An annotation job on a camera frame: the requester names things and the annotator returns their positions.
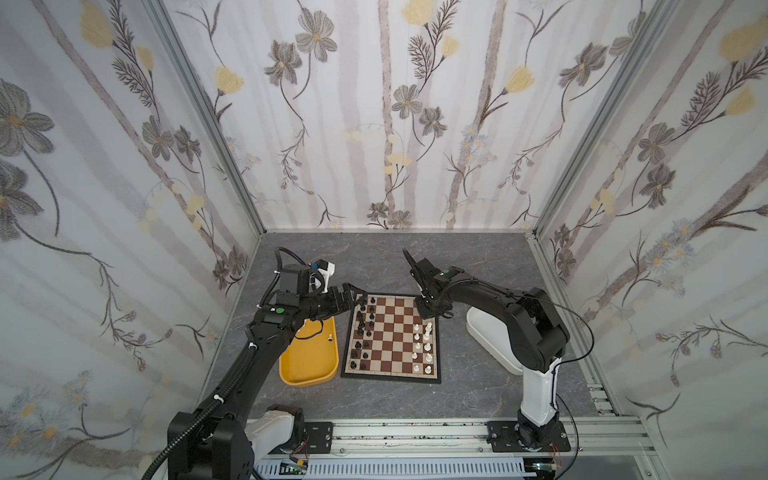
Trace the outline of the brown folding chess board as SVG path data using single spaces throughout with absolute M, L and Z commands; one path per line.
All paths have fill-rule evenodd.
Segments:
M 439 384 L 438 333 L 436 319 L 420 316 L 414 295 L 358 292 L 340 375 Z

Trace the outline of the yellow plastic tray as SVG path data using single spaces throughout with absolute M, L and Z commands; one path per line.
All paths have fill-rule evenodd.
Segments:
M 329 335 L 333 335 L 333 342 L 327 340 Z M 279 375 L 286 385 L 309 387 L 332 380 L 339 363 L 335 318 L 306 320 L 279 359 Z

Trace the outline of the white plastic tray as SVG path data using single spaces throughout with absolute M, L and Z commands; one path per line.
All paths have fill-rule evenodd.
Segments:
M 522 364 L 512 352 L 507 327 L 501 320 L 478 308 L 470 307 L 466 315 L 466 329 L 509 373 L 518 376 L 523 374 Z

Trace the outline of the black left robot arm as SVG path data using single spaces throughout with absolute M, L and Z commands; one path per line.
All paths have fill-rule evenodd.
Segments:
M 246 342 L 213 392 L 191 413 L 179 412 L 156 459 L 169 479 L 248 479 L 255 463 L 298 434 L 296 410 L 267 412 L 267 445 L 246 433 L 250 410 L 280 356 L 305 322 L 325 321 L 353 308 L 350 286 L 331 286 L 335 265 L 325 260 L 278 268 L 247 325 Z

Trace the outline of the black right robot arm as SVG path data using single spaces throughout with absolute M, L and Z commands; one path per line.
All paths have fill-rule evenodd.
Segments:
M 416 307 L 422 318 L 444 315 L 458 302 L 503 325 L 499 338 L 509 344 L 523 376 L 516 442 L 529 451 L 548 445 L 555 428 L 561 425 L 556 385 L 558 368 L 570 340 L 570 333 L 548 294 L 539 288 L 503 288 L 461 268 L 441 270 L 426 258 L 416 261 L 408 251 L 403 254 L 410 275 L 419 285 Z

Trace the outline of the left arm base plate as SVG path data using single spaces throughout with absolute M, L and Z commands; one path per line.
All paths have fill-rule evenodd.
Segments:
M 310 456 L 330 454 L 332 449 L 334 424 L 332 422 L 309 422 L 304 425 L 303 438 L 292 455 Z

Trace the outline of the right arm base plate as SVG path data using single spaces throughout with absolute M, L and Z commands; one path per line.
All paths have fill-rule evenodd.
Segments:
M 538 427 L 528 421 L 489 421 L 487 442 L 494 453 L 568 453 L 570 440 L 561 421 Z

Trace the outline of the aluminium mounting rail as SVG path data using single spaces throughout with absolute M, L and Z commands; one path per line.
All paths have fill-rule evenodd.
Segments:
M 568 453 L 494 453 L 487 442 L 489 421 L 511 418 L 453 419 L 335 419 L 315 422 L 334 424 L 330 454 L 309 458 L 396 458 L 396 457 L 492 457 L 501 455 L 548 456 L 557 460 L 570 456 L 644 456 L 656 449 L 645 427 L 636 417 L 564 417 L 570 440 Z

